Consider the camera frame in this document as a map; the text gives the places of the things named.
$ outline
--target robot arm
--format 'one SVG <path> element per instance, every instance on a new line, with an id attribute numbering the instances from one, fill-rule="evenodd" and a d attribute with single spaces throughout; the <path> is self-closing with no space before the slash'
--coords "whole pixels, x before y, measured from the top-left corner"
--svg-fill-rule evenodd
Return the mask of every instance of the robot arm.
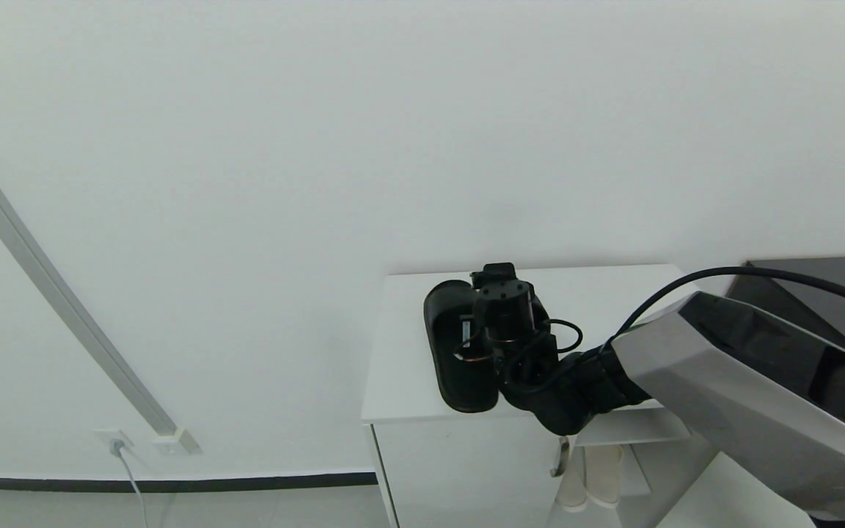
<path id="1" fill-rule="evenodd" d="M 556 434 L 653 397 L 819 526 L 845 526 L 845 350 L 749 304 L 698 292 L 560 359 L 513 265 L 473 274 L 497 386 Z"/>

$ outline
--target black baseboard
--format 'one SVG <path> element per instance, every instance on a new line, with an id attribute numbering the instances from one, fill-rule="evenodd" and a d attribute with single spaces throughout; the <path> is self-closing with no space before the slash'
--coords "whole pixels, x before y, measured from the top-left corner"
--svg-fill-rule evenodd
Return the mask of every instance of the black baseboard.
<path id="1" fill-rule="evenodd" d="M 216 491 L 263 489 L 338 488 L 343 485 L 376 485 L 372 472 L 309 474 L 302 477 L 224 478 L 218 480 L 139 480 L 144 494 L 210 494 Z M 0 489 L 11 491 L 60 491 L 70 494 L 131 494 L 127 480 L 56 480 L 0 478 Z"/>

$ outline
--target wall outlet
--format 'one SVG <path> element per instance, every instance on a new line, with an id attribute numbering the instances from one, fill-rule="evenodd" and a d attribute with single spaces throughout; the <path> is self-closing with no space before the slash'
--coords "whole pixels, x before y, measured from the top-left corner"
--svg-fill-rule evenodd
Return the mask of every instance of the wall outlet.
<path id="1" fill-rule="evenodd" d="M 120 429 L 94 429 L 93 434 L 97 435 L 107 449 L 110 448 L 110 442 L 114 440 L 121 440 L 128 449 L 132 449 L 132 441 Z"/>
<path id="2" fill-rule="evenodd" d="M 194 440 L 194 437 L 185 430 L 178 428 L 171 436 L 160 436 L 152 441 L 162 455 L 170 457 L 186 457 L 186 455 L 200 455 L 201 447 Z"/>

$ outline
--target white cabinet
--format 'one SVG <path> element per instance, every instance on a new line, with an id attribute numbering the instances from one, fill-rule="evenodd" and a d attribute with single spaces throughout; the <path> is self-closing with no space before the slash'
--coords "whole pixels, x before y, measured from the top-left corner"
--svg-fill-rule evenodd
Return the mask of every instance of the white cabinet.
<path id="1" fill-rule="evenodd" d="M 519 270 L 536 286 L 551 317 L 577 324 L 585 334 L 580 350 L 601 344 L 654 291 L 681 276 L 670 265 Z M 394 528 L 544 528 L 563 521 L 553 505 L 559 478 L 560 439 L 532 414 L 500 398 L 482 414 L 460 414 L 442 401 L 423 325 L 423 299 L 439 282 L 467 274 L 387 277 L 373 341 L 362 420 Z M 654 310 L 695 291 L 681 287 Z M 573 340 L 554 327 L 560 341 Z M 633 528 L 660 519 L 709 463 L 713 452 L 677 417 L 654 401 L 602 415 L 575 438 L 578 445 L 666 444 L 634 451 L 648 492 L 624 501 L 615 522 Z M 650 454 L 673 459 L 687 470 L 666 468 Z M 584 513 L 574 514 L 576 522 Z M 590 512 L 587 519 L 601 512 Z"/>
<path id="2" fill-rule="evenodd" d="M 559 442 L 528 420 L 376 425 L 400 528 L 545 525 Z"/>

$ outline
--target cabinet handle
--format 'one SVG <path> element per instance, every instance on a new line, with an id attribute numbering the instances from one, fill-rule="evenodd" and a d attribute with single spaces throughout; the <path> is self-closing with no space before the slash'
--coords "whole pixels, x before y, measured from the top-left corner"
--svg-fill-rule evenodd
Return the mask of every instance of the cabinet handle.
<path id="1" fill-rule="evenodd" d="M 569 437 L 560 436 L 560 446 L 556 452 L 556 461 L 553 469 L 549 470 L 550 477 L 562 477 L 566 472 L 566 464 L 569 463 Z"/>

